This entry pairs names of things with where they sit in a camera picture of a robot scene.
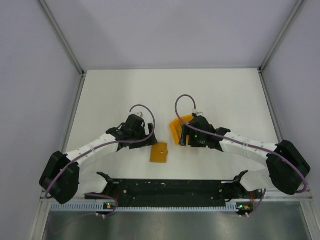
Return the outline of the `yellow plastic bin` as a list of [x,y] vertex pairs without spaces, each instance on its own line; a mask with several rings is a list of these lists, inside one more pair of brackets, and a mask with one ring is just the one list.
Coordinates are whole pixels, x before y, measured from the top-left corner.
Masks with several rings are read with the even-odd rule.
[[[191,120],[194,119],[192,115],[187,115],[187,116],[182,116],[181,119],[185,123],[189,123]],[[173,141],[176,145],[179,145],[179,142],[182,138],[182,128],[183,128],[183,123],[179,118],[176,118],[170,125],[169,128],[171,130],[171,134],[173,137]]]

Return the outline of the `yellow leather card holder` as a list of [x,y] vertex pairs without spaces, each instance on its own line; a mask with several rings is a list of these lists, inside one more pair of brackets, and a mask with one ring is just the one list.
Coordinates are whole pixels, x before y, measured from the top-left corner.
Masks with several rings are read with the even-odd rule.
[[168,144],[159,142],[152,146],[150,154],[151,163],[165,164],[168,156]]

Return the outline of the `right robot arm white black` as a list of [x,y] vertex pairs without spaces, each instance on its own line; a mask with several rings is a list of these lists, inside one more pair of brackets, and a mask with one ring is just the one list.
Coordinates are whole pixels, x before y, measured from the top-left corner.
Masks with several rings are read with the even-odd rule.
[[241,156],[263,166],[261,170],[245,170],[234,178],[233,192],[245,198],[258,189],[277,188],[287,195],[302,194],[308,189],[310,165],[288,140],[268,143],[240,136],[228,128],[214,128],[202,115],[181,117],[182,133],[179,144],[194,148],[209,148]]

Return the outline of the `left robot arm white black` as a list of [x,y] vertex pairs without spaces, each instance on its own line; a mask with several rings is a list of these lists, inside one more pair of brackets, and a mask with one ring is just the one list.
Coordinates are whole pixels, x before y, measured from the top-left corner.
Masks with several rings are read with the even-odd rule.
[[157,142],[155,122],[146,123],[142,115],[130,114],[126,122],[108,129],[87,145],[67,153],[54,152],[39,184],[45,190],[45,197],[51,197],[60,204],[86,194],[109,198],[114,187],[108,183],[107,175],[101,170],[96,173],[86,173],[85,170],[123,148],[138,149]]

